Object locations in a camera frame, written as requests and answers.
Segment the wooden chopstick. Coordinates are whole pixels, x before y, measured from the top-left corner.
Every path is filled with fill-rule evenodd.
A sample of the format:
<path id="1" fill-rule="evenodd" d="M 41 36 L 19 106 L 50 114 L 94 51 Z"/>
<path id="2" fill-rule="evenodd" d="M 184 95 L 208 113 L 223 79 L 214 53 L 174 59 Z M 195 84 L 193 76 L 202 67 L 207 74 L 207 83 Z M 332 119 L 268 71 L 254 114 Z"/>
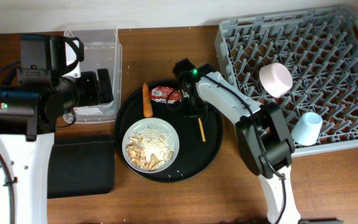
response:
<path id="1" fill-rule="evenodd" d="M 204 135 L 203 123 L 202 123 L 201 118 L 198 118 L 198 124 L 199 124 L 199 128 L 200 128 L 201 139 L 202 139 L 203 142 L 206 142 L 206 138 L 205 138 L 205 135 Z"/>

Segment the red snack wrapper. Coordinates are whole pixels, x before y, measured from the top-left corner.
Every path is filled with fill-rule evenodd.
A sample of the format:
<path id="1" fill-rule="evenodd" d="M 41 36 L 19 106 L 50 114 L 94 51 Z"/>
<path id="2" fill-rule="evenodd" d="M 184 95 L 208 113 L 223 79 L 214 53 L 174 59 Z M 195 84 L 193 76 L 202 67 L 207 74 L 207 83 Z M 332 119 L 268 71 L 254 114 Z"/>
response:
<path id="1" fill-rule="evenodd" d="M 168 86 L 157 86 L 150 90 L 149 97 L 157 103 L 174 104 L 181 101 L 181 91 Z"/>

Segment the orange carrot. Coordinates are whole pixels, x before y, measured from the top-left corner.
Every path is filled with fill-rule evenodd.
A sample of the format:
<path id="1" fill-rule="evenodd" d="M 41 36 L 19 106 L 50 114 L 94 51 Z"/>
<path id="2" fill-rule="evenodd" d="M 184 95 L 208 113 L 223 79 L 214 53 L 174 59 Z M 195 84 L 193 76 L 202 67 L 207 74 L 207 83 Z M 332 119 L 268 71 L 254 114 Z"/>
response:
<path id="1" fill-rule="evenodd" d="M 152 105 L 150 103 L 149 88 L 146 83 L 142 86 L 143 114 L 146 118 L 153 116 Z"/>

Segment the grey plate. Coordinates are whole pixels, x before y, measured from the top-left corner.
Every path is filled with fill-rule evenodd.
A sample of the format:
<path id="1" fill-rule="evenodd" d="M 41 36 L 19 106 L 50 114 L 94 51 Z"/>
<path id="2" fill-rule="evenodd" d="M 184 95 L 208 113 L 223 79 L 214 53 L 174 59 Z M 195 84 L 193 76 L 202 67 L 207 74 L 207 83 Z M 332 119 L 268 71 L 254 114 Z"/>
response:
<path id="1" fill-rule="evenodd" d="M 170 167 L 180 150 L 175 128 L 159 118 L 135 122 L 122 139 L 122 153 L 131 168 L 154 174 Z"/>

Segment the food scraps and rice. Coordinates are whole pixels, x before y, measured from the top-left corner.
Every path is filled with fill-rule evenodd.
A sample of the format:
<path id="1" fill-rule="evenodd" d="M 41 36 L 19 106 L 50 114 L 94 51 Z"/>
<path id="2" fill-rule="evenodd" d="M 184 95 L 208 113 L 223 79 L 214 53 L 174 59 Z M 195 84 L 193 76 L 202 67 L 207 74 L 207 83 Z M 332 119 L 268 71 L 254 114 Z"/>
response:
<path id="1" fill-rule="evenodd" d="M 134 131 L 125 145 L 130 162 L 146 171 L 155 171 L 173 159 L 174 143 L 170 133 L 162 128 Z"/>

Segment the light blue cup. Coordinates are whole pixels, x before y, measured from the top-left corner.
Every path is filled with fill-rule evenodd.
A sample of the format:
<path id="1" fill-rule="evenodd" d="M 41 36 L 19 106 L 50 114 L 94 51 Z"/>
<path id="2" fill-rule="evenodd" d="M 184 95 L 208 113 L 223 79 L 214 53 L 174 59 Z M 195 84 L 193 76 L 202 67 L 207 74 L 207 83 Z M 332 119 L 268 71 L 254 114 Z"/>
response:
<path id="1" fill-rule="evenodd" d="M 291 132 L 291 136 L 298 144 L 311 146 L 317 141 L 322 124 L 323 119 L 319 114 L 307 112 L 298 120 Z"/>

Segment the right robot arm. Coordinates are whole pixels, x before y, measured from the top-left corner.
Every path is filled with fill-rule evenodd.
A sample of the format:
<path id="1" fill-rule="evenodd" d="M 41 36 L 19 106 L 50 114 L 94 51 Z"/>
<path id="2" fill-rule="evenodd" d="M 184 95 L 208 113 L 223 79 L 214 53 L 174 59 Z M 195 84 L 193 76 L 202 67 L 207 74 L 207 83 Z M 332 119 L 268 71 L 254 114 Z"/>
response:
<path id="1" fill-rule="evenodd" d="M 301 223 L 290 180 L 295 143 L 282 109 L 245 96 L 208 63 L 196 67 L 185 58 L 172 72 L 191 117 L 205 118 L 212 105 L 234 125 L 241 159 L 262 185 L 268 221 Z"/>

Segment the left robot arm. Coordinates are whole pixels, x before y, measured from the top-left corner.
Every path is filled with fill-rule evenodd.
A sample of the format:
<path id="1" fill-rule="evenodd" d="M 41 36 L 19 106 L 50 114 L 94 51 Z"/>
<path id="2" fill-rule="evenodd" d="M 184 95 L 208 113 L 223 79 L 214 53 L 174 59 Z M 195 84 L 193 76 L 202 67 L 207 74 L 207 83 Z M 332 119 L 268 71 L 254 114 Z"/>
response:
<path id="1" fill-rule="evenodd" d="M 0 223 L 46 223 L 48 199 L 114 188 L 109 136 L 55 139 L 59 117 L 113 98 L 79 72 L 84 57 L 77 37 L 21 37 L 21 58 L 0 84 Z"/>

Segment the grey dishwasher rack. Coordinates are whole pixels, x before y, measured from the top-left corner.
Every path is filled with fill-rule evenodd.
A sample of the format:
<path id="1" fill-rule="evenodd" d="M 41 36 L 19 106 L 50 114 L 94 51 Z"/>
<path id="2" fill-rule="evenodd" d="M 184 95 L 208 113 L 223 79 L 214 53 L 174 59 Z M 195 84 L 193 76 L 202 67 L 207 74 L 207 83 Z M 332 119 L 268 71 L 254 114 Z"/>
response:
<path id="1" fill-rule="evenodd" d="M 358 18 L 344 6 L 266 14 L 220 23 L 214 42 L 223 77 L 245 96 L 273 97 L 259 70 L 285 65 L 293 86 L 277 100 L 289 127 L 304 113 L 323 119 L 317 142 L 295 156 L 358 147 Z"/>

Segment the round black tray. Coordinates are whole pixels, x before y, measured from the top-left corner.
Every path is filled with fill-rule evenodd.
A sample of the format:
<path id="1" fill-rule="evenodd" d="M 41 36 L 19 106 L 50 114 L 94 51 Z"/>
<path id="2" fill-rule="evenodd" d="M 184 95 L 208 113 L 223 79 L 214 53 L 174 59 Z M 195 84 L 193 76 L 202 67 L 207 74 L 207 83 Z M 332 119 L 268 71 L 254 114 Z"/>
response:
<path id="1" fill-rule="evenodd" d="M 180 142 L 178 156 L 170 167 L 158 173 L 146 174 L 135 169 L 132 171 L 152 181 L 172 183 L 190 179 L 205 170 L 219 152 L 223 140 L 223 121 L 218 110 L 207 105 L 207 115 L 202 120 L 206 138 L 203 142 L 198 119 L 188 116 L 191 110 L 188 100 L 176 112 L 167 110 L 163 103 L 153 101 L 151 104 L 154 116 L 175 128 Z M 132 124 L 143 118 L 142 89 L 138 88 L 123 102 L 114 124 L 116 150 L 128 167 L 131 165 L 124 158 L 124 135 Z"/>

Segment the clear plastic bin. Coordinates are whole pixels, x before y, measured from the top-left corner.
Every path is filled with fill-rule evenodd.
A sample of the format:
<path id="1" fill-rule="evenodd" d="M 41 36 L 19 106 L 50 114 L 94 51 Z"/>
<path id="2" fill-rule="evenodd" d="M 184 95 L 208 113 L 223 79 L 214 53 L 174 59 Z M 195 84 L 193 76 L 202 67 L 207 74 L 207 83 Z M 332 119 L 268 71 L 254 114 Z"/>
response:
<path id="1" fill-rule="evenodd" d="M 122 45 L 119 43 L 117 29 L 74 30 L 67 29 L 65 37 L 77 37 L 84 44 L 85 59 L 67 74 L 79 79 L 81 72 L 92 71 L 99 78 L 97 69 L 109 71 L 114 100 L 96 106 L 82 106 L 74 109 L 77 123 L 108 123 L 116 119 L 121 105 Z"/>

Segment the black rectangular tray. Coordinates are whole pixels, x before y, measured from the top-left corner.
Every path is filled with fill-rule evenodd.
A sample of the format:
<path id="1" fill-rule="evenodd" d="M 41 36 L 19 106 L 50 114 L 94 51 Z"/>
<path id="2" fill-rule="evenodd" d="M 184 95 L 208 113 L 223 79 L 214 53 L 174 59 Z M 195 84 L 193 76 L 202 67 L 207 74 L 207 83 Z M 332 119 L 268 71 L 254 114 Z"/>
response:
<path id="1" fill-rule="evenodd" d="M 56 139 L 47 178 L 48 198 L 109 193 L 114 189 L 112 137 Z"/>

